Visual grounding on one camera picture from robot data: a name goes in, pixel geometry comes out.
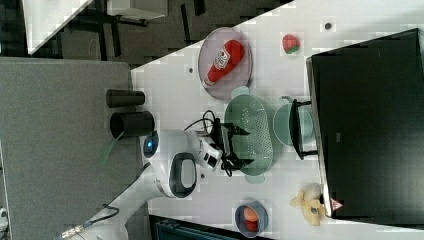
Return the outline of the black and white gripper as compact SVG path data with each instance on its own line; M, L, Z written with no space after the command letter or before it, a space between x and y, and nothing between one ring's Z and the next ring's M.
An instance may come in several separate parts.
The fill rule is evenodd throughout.
M234 123L222 123L219 118L205 119L204 122L211 123L210 131L199 135L199 161L204 167L240 170L253 162L253 159L234 158L232 146L234 135L247 136L248 131Z

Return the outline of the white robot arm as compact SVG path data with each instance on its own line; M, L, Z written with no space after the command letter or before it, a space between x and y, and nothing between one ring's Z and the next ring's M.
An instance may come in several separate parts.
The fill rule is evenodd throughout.
M126 224L146 202L159 197L182 199L197 184L197 168L231 175L251 163L234 152L232 138L251 132L218 118L203 119L202 130L162 129L142 146L147 163L140 176L91 219L57 234L54 240L128 240Z

